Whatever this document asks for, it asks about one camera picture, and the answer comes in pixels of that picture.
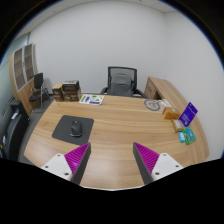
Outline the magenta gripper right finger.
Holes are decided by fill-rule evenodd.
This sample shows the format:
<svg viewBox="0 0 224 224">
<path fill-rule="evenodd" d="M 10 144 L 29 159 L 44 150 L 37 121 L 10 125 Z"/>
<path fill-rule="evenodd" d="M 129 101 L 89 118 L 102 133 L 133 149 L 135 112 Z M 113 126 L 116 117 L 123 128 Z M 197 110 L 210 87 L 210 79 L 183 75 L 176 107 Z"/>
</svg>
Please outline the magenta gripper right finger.
<svg viewBox="0 0 224 224">
<path fill-rule="evenodd" d="M 133 143 L 133 154 L 145 184 L 152 183 L 183 168 L 169 154 L 158 154 L 137 142 Z"/>
</svg>

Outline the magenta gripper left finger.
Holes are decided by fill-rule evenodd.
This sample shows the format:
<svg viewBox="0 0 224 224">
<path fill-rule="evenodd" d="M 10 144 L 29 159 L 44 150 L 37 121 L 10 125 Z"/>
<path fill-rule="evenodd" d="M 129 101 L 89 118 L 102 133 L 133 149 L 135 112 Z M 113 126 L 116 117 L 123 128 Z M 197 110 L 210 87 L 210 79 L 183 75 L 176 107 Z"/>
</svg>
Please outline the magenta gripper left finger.
<svg viewBox="0 0 224 224">
<path fill-rule="evenodd" d="M 42 166 L 42 169 L 79 185 L 90 154 L 91 144 L 86 143 L 65 155 L 56 154 Z"/>
</svg>

